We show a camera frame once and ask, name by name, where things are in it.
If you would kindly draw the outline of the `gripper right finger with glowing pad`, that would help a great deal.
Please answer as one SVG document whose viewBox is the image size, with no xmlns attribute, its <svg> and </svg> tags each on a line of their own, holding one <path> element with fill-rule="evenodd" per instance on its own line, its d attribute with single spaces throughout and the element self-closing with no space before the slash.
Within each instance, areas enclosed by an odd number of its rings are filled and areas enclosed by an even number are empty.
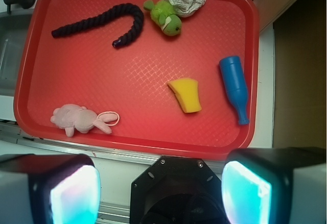
<svg viewBox="0 0 327 224">
<path fill-rule="evenodd" d="M 230 223 L 326 223 L 326 150 L 233 150 L 221 192 Z"/>
</svg>

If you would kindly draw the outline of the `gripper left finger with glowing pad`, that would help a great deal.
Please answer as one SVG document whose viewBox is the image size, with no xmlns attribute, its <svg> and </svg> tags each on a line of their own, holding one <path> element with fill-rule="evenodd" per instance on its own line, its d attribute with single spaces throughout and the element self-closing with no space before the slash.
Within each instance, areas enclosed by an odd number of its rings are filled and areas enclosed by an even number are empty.
<svg viewBox="0 0 327 224">
<path fill-rule="evenodd" d="M 1 155 L 1 223 L 96 223 L 100 197 L 87 155 Z"/>
</svg>

